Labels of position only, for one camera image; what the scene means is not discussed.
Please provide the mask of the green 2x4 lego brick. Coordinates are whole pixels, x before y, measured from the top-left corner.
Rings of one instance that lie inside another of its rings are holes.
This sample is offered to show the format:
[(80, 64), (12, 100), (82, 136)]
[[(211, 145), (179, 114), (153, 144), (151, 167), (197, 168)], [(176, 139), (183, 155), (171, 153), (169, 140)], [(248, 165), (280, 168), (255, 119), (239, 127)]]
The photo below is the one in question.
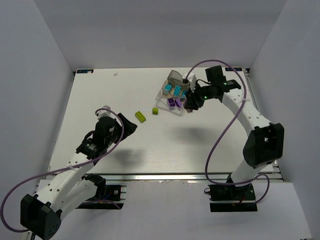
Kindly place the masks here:
[(146, 121), (146, 117), (140, 111), (137, 111), (134, 115), (139, 120), (140, 123), (143, 123)]

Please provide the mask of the round teal lego piece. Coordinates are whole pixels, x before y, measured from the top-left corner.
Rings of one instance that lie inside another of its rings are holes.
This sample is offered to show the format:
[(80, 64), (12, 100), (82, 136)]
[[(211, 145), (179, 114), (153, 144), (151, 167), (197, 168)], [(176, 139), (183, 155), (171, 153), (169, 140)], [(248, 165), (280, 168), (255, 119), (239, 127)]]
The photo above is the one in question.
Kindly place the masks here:
[(172, 90), (172, 86), (170, 84), (167, 84), (165, 87), (164, 87), (164, 90), (167, 91), (167, 92), (170, 92)]

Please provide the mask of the purple curved lego piece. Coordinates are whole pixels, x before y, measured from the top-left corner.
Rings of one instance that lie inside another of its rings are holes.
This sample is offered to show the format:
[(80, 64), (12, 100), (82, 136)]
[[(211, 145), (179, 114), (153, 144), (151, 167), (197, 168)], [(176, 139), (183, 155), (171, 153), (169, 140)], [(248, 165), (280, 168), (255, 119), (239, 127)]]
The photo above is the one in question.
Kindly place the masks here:
[(174, 108), (176, 105), (175, 105), (175, 100), (173, 98), (168, 98), (167, 99), (167, 105), (170, 107), (170, 108)]

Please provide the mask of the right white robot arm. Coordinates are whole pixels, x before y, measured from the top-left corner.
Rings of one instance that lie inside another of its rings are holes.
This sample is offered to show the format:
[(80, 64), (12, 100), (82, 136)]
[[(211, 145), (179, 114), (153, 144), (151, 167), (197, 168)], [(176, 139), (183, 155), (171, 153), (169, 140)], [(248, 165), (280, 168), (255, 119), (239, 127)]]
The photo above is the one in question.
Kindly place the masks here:
[(226, 185), (236, 188), (249, 185), (267, 165), (283, 156), (285, 129), (280, 123), (272, 123), (265, 118), (247, 99), (247, 89), (243, 79), (226, 79), (220, 65), (205, 70), (205, 85), (189, 71), (182, 76), (188, 84), (186, 93), (187, 111), (196, 111), (211, 99), (219, 100), (234, 117), (231, 122), (239, 121), (247, 134), (242, 154), (243, 160), (227, 178)]

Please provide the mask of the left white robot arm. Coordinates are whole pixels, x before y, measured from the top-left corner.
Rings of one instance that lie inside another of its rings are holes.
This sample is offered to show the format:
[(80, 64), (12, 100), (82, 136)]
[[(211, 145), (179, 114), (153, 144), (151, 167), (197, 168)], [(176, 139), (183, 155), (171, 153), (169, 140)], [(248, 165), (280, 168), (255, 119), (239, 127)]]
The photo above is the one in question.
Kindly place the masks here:
[(34, 195), (26, 194), (20, 202), (20, 223), (42, 240), (50, 240), (62, 220), (74, 209), (85, 205), (112, 204), (108, 199), (106, 179), (88, 174), (111, 145), (117, 146), (132, 135), (137, 125), (121, 113), (115, 118), (103, 113), (93, 131), (88, 132), (65, 171), (60, 171)]

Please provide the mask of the right corner blue label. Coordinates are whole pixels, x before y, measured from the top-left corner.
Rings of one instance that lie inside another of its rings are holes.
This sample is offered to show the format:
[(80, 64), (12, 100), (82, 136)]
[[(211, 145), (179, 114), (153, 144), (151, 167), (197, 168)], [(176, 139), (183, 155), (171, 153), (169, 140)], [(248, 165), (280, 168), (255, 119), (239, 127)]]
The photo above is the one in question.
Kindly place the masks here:
[(224, 69), (226, 72), (233, 72), (233, 71), (242, 72), (243, 71), (241, 67), (234, 67), (234, 68), (225, 67)]

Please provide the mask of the corner blue label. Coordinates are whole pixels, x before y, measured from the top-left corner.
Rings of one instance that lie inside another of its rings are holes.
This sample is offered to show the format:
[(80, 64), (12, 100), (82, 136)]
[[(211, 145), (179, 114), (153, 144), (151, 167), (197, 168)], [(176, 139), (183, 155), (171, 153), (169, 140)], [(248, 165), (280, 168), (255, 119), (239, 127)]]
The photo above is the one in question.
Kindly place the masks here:
[(226, 72), (233, 72), (233, 71), (242, 72), (243, 71), (241, 67), (234, 67), (234, 68), (225, 67), (224, 69)]
[(78, 69), (76, 74), (92, 74), (93, 72), (93, 69)]

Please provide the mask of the clear plastic container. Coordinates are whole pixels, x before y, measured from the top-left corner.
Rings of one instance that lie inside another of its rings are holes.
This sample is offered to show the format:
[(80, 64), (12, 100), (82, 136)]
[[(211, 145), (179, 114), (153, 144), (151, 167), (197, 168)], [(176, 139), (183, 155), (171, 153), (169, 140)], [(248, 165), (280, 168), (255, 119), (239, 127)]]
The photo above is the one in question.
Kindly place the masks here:
[(155, 98), (155, 105), (157, 108), (169, 111), (170, 113), (181, 115), (186, 103), (184, 95), (174, 96), (168, 91), (161, 89)]

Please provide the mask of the green small lego brick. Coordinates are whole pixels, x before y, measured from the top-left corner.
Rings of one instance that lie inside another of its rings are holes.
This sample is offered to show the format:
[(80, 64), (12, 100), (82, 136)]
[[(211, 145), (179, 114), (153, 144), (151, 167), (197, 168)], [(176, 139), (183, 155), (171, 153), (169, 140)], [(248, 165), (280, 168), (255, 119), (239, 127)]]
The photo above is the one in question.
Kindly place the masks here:
[(153, 107), (153, 108), (152, 108), (152, 114), (153, 114), (153, 115), (158, 115), (158, 114), (159, 114), (159, 109), (156, 108), (156, 107)]

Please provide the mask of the left corner blue label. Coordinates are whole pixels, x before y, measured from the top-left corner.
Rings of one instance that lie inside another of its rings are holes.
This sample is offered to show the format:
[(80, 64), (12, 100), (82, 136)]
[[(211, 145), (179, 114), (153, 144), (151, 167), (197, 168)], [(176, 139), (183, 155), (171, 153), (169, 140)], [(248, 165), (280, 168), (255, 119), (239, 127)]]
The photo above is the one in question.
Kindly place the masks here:
[(93, 69), (78, 69), (76, 74), (92, 74), (93, 72)]

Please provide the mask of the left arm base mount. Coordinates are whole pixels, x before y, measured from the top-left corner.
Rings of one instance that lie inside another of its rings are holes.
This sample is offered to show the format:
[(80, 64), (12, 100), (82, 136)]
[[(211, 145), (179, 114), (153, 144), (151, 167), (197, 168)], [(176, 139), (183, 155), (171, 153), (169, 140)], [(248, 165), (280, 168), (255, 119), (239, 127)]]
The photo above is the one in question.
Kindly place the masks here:
[(95, 195), (79, 205), (78, 209), (87, 210), (121, 210), (126, 199), (126, 186), (107, 183), (107, 180), (97, 174), (85, 175), (81, 178), (92, 182), (96, 188)]

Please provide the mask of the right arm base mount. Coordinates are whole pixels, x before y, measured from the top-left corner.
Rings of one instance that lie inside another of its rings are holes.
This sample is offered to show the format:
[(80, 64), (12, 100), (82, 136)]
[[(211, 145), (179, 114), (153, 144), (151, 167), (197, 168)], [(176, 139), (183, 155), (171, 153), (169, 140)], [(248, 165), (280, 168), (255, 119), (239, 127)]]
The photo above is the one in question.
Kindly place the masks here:
[(204, 189), (209, 196), (212, 213), (257, 212), (256, 195), (252, 184), (236, 187), (211, 184)]

